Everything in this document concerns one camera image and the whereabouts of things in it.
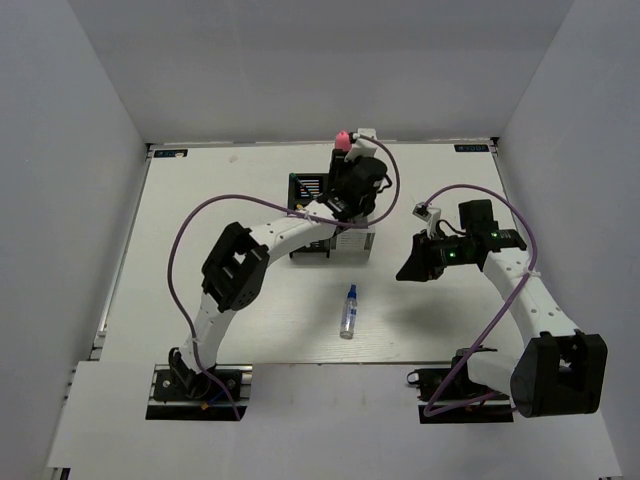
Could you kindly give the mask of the pink cap candy tube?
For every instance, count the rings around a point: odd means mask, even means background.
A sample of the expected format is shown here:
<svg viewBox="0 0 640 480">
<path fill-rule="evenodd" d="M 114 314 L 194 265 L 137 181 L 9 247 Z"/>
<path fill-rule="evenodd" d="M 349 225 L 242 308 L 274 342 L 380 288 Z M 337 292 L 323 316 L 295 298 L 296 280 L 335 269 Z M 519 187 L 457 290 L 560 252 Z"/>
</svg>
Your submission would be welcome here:
<svg viewBox="0 0 640 480">
<path fill-rule="evenodd" d="M 334 149 L 341 152 L 349 152 L 351 149 L 351 137 L 347 131 L 340 131 L 334 140 Z"/>
</svg>

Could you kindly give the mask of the green gel pen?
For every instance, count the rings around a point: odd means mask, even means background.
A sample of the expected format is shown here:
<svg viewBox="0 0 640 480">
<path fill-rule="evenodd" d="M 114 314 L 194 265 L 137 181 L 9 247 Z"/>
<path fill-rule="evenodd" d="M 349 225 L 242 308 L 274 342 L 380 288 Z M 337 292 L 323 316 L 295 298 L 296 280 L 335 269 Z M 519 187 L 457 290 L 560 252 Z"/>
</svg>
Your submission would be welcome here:
<svg viewBox="0 0 640 480">
<path fill-rule="evenodd" d="M 301 182 L 301 180 L 298 178 L 298 176 L 295 173 L 291 172 L 289 176 L 294 181 L 294 183 L 298 186 L 298 189 L 300 190 L 300 192 L 305 191 L 306 187 L 304 186 L 304 184 Z"/>
</svg>

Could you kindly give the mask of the blue spray bottle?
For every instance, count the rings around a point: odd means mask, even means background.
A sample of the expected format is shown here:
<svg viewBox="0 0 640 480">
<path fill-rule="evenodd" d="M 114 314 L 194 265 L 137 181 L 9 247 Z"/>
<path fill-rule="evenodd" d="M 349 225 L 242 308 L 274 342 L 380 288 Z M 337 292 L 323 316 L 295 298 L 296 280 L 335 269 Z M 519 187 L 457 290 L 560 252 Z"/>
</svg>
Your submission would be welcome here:
<svg viewBox="0 0 640 480">
<path fill-rule="evenodd" d="M 357 286 L 351 284 L 346 296 L 341 324 L 340 337 L 342 339 L 351 340 L 354 336 L 355 322 L 357 316 Z"/>
</svg>

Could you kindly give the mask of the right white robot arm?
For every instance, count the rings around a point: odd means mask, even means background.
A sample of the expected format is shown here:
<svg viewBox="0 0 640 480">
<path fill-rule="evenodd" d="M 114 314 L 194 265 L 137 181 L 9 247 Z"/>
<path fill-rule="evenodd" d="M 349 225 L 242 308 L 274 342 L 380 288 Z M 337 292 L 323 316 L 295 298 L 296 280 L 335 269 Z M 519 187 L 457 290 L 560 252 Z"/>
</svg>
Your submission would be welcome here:
<svg viewBox="0 0 640 480">
<path fill-rule="evenodd" d="M 446 235 L 441 211 L 424 203 L 414 215 L 426 222 L 414 235 L 399 281 L 427 282 L 454 266 L 475 265 L 505 304 L 524 345 L 516 357 L 475 342 L 459 349 L 446 374 L 415 371 L 426 417 L 505 395 L 526 418 L 592 414 L 600 405 L 608 348 L 583 332 L 558 306 L 531 262 L 533 250 L 514 229 L 502 229 L 488 200 L 460 204 L 461 233 Z"/>
</svg>

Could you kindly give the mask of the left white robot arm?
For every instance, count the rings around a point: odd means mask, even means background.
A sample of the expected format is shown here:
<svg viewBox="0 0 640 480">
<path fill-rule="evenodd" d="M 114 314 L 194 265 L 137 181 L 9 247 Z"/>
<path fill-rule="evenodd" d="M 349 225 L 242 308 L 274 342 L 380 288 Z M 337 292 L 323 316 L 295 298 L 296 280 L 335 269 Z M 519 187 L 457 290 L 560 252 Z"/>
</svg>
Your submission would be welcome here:
<svg viewBox="0 0 640 480">
<path fill-rule="evenodd" d="M 188 398 L 203 398 L 211 390 L 228 393 L 225 381 L 215 374 L 219 347 L 235 314 L 259 295 L 274 262 L 314 242 L 376 224 L 371 215 L 377 196 L 388 188 L 400 189 L 396 160 L 383 162 L 374 156 L 380 146 L 375 142 L 370 148 L 334 149 L 322 193 L 283 208 L 282 217 L 263 225 L 227 225 L 201 268 L 196 316 L 185 309 L 174 280 L 167 280 L 170 296 L 189 328 L 185 343 L 170 351 L 169 368 Z"/>
</svg>

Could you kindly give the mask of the black slotted pen holder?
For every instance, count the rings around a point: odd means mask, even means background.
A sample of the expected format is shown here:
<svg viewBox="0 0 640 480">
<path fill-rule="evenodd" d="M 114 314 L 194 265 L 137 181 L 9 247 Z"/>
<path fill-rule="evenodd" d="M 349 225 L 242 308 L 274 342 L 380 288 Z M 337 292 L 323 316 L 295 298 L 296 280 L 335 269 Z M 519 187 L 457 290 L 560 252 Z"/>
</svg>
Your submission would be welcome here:
<svg viewBox="0 0 640 480">
<path fill-rule="evenodd" d="M 306 207 L 312 200 L 320 196 L 327 186 L 328 174 L 327 173 L 295 173 L 301 182 L 304 184 L 305 191 L 300 192 L 298 186 L 289 176 L 288 181 L 288 195 L 287 195 L 287 208 L 295 210 L 296 204 L 301 204 Z M 324 255 L 326 258 L 330 257 L 330 240 L 320 240 L 305 245 L 289 254 L 290 259 L 295 259 L 300 256 L 308 256 L 311 254 Z"/>
</svg>

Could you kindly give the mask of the white slotted pen holder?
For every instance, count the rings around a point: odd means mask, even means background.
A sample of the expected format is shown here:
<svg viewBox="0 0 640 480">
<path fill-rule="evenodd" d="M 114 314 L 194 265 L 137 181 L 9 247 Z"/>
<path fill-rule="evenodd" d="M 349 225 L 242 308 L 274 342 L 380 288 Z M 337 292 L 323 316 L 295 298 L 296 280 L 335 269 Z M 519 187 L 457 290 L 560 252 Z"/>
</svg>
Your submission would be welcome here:
<svg viewBox="0 0 640 480">
<path fill-rule="evenodd" d="M 366 229 L 337 229 L 330 239 L 330 257 L 340 261 L 368 261 L 376 236 L 374 226 Z"/>
</svg>

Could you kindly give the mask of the right corner label sticker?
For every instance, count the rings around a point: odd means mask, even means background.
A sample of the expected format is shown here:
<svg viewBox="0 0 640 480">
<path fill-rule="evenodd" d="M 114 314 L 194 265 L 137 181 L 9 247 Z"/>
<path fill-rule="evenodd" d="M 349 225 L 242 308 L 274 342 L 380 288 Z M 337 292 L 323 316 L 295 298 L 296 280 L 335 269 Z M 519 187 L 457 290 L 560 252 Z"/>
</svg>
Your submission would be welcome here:
<svg viewBox="0 0 640 480">
<path fill-rule="evenodd" d="M 455 144 L 454 149 L 458 153 L 485 153 L 490 148 L 486 144 Z"/>
</svg>

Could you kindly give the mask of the corner label sticker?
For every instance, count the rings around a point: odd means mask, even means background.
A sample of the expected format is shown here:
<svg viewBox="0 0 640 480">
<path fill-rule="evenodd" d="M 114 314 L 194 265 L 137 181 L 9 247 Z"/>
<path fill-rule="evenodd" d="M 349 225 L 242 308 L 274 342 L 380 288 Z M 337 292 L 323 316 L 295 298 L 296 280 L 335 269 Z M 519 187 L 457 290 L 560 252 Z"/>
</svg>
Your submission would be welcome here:
<svg viewBox="0 0 640 480">
<path fill-rule="evenodd" d="M 454 149 L 458 153 L 485 153 L 490 148 L 486 144 L 455 144 Z"/>
<path fill-rule="evenodd" d="M 187 149 L 160 149 L 153 153 L 154 158 L 184 158 L 187 155 Z"/>
</svg>

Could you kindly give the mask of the left corner label sticker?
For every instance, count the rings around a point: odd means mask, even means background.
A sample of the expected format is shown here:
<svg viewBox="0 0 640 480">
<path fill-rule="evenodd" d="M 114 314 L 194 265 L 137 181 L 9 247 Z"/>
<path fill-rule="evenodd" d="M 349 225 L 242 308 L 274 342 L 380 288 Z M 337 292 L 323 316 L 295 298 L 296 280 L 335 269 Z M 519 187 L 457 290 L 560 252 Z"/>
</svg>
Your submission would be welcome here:
<svg viewBox="0 0 640 480">
<path fill-rule="evenodd" d="M 184 158 L 187 155 L 187 149 L 160 149 L 153 153 L 154 158 Z"/>
</svg>

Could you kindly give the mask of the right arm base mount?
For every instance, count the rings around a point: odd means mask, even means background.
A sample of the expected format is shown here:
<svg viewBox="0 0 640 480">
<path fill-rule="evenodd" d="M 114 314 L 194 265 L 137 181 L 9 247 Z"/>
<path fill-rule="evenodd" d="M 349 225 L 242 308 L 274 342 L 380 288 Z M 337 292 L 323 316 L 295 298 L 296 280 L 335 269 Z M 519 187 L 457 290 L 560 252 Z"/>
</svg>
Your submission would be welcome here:
<svg viewBox="0 0 640 480">
<path fill-rule="evenodd" d="M 448 367 L 429 367 L 414 369 L 407 374 L 407 385 L 418 393 L 421 424 L 499 424 L 514 421 L 513 407 L 507 395 L 494 393 L 489 387 L 460 376 L 446 386 L 426 415 L 427 404 L 448 373 Z"/>
</svg>

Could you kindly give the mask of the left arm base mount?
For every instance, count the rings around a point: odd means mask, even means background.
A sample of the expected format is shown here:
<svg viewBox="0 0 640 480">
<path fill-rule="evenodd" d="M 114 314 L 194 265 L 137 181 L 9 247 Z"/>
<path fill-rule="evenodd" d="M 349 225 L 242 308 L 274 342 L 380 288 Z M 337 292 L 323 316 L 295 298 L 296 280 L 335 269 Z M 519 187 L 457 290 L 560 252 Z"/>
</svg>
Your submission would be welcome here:
<svg viewBox="0 0 640 480">
<path fill-rule="evenodd" d="M 242 419 L 249 404 L 253 368 L 251 365 L 223 365 L 214 372 L 236 405 L 215 382 L 205 377 L 187 393 L 168 365 L 156 365 L 146 407 L 146 420 L 234 422 Z"/>
</svg>

